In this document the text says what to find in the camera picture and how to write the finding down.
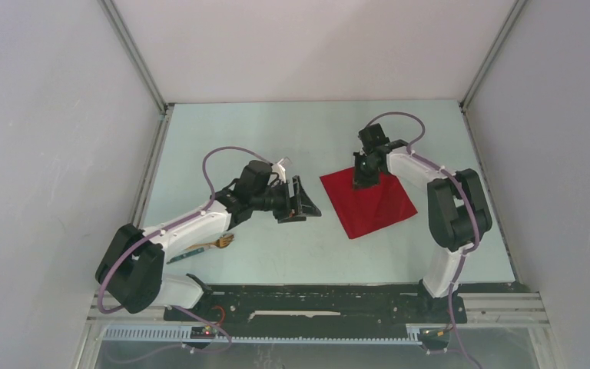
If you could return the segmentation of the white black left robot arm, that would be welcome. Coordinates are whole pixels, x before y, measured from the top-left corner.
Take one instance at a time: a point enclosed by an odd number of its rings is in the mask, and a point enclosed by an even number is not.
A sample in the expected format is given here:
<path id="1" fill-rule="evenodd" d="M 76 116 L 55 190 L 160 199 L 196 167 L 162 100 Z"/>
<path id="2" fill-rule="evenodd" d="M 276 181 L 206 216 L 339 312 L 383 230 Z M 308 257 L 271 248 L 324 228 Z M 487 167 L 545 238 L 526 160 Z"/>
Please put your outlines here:
<path id="1" fill-rule="evenodd" d="M 192 319 L 205 319 L 212 310 L 205 283 L 193 274 L 172 274 L 166 265 L 194 256 L 192 246 L 225 234 L 256 211 L 270 212 L 279 224 L 321 216 L 300 177 L 287 178 L 289 163 L 288 158 L 275 163 L 252 160 L 239 178 L 203 206 L 154 227 L 121 226 L 95 280 L 130 314 L 156 303 L 177 305 Z"/>

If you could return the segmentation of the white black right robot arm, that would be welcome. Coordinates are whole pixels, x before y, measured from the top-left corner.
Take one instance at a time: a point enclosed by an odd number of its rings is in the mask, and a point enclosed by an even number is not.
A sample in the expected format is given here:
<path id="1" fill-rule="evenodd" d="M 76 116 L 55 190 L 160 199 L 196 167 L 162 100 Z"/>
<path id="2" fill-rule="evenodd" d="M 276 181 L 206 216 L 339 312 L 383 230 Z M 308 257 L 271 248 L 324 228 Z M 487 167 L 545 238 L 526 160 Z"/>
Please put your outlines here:
<path id="1" fill-rule="evenodd" d="M 466 256 L 492 227 L 479 175 L 472 169 L 451 171 L 418 155 L 409 143 L 386 137 L 378 124 L 360 130 L 358 138 L 362 148 L 354 155 L 354 189 L 393 175 L 426 193 L 429 231 L 439 247 L 422 279 L 427 293 L 417 298 L 416 311 L 423 320 L 436 321 L 446 313 L 444 297 L 457 289 Z"/>

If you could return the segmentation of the red cloth napkin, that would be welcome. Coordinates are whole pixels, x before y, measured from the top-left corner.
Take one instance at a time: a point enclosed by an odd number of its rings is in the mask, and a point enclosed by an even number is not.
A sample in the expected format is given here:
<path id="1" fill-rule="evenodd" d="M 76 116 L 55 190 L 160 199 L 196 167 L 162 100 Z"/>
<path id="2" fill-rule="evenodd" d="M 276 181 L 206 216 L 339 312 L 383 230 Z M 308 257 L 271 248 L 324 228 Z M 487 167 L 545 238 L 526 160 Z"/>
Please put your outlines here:
<path id="1" fill-rule="evenodd" d="M 418 213 L 409 195 L 393 175 L 381 174 L 380 183 L 353 188 L 353 169 L 320 178 L 337 217 L 350 240 L 405 221 Z"/>

